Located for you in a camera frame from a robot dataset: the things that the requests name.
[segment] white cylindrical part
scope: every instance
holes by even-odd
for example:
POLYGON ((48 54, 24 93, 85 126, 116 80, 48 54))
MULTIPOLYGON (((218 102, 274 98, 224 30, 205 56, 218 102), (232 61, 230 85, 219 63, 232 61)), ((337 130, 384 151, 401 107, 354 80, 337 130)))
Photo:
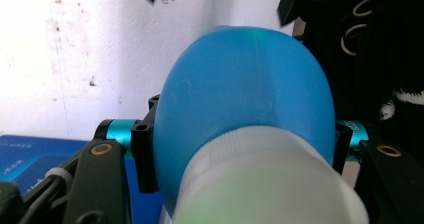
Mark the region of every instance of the white cylindrical part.
POLYGON ((188 164, 173 216, 190 223, 368 223, 365 207, 307 142, 265 126, 204 145, 188 164))

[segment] blue rounded object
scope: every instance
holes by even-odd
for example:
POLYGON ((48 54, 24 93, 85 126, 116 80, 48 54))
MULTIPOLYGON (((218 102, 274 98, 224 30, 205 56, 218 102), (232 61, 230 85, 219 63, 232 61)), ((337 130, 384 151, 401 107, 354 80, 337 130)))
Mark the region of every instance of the blue rounded object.
POLYGON ((153 152, 171 216, 191 157, 219 135, 246 126, 288 130, 332 163, 333 102, 312 54, 281 32, 215 29, 180 56, 158 103, 153 152))

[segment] black fabric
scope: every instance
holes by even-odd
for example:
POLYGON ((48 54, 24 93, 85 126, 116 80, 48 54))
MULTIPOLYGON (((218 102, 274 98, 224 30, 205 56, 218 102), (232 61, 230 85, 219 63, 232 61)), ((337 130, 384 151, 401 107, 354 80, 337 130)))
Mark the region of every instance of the black fabric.
POLYGON ((352 19, 362 0, 328 0, 306 13, 304 44, 330 83, 337 119, 377 125, 385 142, 424 160, 424 0, 373 0, 366 19, 352 19), (366 24, 356 56, 340 40, 366 24))

